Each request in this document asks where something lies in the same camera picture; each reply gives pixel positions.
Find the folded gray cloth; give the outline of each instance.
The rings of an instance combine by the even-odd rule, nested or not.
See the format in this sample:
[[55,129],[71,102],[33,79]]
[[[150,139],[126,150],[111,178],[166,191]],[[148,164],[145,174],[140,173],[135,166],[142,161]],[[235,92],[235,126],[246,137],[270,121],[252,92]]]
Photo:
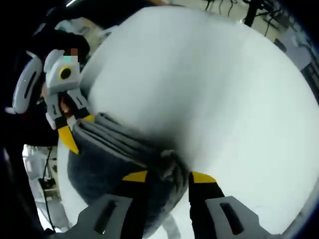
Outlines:
[[188,187],[189,170],[179,156],[106,114],[98,114],[94,123],[78,120],[73,137],[80,153],[70,151],[68,176],[88,205],[112,193],[128,174],[148,170],[151,191],[144,237],[151,236]]

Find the person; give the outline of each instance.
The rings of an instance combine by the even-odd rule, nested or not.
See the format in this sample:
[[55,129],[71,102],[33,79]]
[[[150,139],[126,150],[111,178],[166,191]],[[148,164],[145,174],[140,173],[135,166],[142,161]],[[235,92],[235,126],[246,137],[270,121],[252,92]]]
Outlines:
[[[53,49],[68,50],[71,48],[77,49],[79,61],[83,61],[89,53],[90,48],[83,36],[68,33],[60,30],[55,30],[56,24],[65,19],[73,19],[78,17],[85,17],[95,24],[107,28],[116,24],[120,24],[130,15],[134,14],[139,9],[146,6],[166,5],[161,0],[127,0],[125,3],[118,1],[96,1],[79,0],[74,3],[72,7],[61,7],[61,11],[52,11],[46,19],[49,19],[47,26],[34,35],[31,40],[23,43],[23,49],[37,55],[42,62],[46,56]],[[6,80],[4,106],[10,107],[12,104],[12,96],[24,66],[26,59],[18,59],[15,64],[13,74]],[[40,79],[40,85],[43,85],[44,79]],[[45,94],[44,87],[40,87],[36,94],[36,98]],[[62,109],[68,111],[68,107],[62,102]],[[3,137],[4,147],[10,158],[12,171],[15,177],[15,183],[24,196],[24,200],[29,205],[29,211],[37,216],[37,209],[34,198],[28,183],[28,177],[24,168],[22,160],[22,151],[24,144],[32,146],[52,146],[56,145],[58,141],[58,134],[52,130],[45,117],[45,107],[43,104],[33,104],[29,110],[22,115],[10,114],[4,112],[2,123],[6,125],[8,130],[4,131]]]

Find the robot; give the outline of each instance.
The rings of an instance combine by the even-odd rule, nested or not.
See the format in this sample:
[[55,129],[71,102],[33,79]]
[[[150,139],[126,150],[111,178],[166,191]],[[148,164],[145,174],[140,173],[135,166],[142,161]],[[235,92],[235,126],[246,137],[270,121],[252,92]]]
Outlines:
[[[147,171],[127,175],[112,194],[105,194],[84,209],[74,227],[49,239],[142,239],[147,175]],[[190,173],[189,203],[195,239],[283,238],[263,229],[257,214],[236,198],[225,197],[216,180],[207,174]]]
[[78,154],[79,149],[74,141],[60,102],[62,97],[68,100],[68,106],[76,119],[93,121],[89,113],[88,102],[80,91],[81,75],[77,56],[64,56],[63,50],[52,50],[44,63],[47,96],[46,118],[52,129],[58,130],[59,136],[71,151]]

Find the dark gray towel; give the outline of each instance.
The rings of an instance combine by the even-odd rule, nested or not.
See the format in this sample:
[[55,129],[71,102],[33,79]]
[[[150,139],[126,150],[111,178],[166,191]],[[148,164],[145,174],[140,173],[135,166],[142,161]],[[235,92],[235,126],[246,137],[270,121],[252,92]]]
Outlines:
[[151,192],[144,237],[151,236],[188,187],[189,171],[178,155],[154,145],[106,114],[98,114],[94,123],[78,120],[73,137],[80,154],[70,151],[68,176],[88,205],[105,193],[112,193],[126,175],[149,171]]

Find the floor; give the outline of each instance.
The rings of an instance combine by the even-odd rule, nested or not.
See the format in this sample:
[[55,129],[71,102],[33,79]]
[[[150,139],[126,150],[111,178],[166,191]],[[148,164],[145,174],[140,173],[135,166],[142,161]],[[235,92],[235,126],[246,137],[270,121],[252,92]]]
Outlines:
[[[202,9],[202,10],[205,10],[207,6],[207,1],[205,0],[166,0],[166,1],[169,1],[172,4],[178,4],[178,5],[183,5],[190,8],[196,8],[196,9]],[[229,13],[229,17],[236,21],[242,21],[247,14],[248,7],[249,7],[248,4],[244,3],[242,0],[238,0],[238,3],[233,5]],[[230,0],[215,0],[213,4],[212,2],[210,3],[207,10],[216,14],[228,16],[228,12],[230,8],[231,8]],[[264,35],[267,30],[267,22],[265,22],[260,16],[258,16],[255,18],[252,28]],[[270,25],[266,37],[272,42],[274,42],[275,39],[279,36],[279,34],[280,32]]]

